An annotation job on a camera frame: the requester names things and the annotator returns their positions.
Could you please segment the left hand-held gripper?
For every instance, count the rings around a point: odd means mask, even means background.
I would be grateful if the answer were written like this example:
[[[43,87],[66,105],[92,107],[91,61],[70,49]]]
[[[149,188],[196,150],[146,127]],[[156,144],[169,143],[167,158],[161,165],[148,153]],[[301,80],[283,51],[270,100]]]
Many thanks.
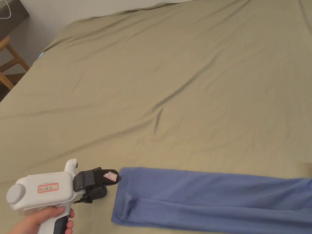
[[[28,175],[16,181],[7,192],[7,202],[11,208],[24,215],[30,215],[49,206],[65,207],[65,211],[50,218],[39,226],[39,234],[64,234],[69,219],[71,205],[80,199],[91,204],[93,200],[107,195],[106,186],[119,182],[119,173],[113,169],[100,167],[84,171],[85,190],[74,191],[73,181],[78,167],[76,159],[66,162],[62,172]]]

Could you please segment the person's left hand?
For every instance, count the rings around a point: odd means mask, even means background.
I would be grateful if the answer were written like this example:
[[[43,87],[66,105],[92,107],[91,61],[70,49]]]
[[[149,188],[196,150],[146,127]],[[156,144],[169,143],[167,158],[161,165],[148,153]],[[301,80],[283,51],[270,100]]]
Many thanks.
[[[25,217],[7,234],[72,234],[75,212],[66,206],[48,206]]]

